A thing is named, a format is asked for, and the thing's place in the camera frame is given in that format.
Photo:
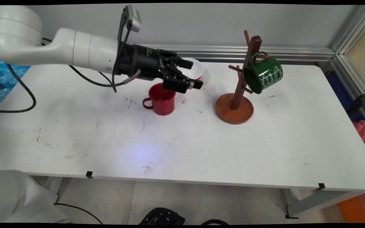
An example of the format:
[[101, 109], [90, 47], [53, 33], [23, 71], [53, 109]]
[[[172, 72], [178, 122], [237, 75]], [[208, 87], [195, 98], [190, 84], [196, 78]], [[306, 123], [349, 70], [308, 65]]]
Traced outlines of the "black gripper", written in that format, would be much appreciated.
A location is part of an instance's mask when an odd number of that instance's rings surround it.
[[148, 81], [163, 79], [162, 88], [186, 93], [191, 89], [201, 89], [203, 81], [188, 78], [177, 69], [177, 66], [191, 69], [193, 65], [192, 61], [182, 59], [173, 51], [126, 44], [118, 58], [118, 74], [131, 77], [140, 69], [138, 79]]

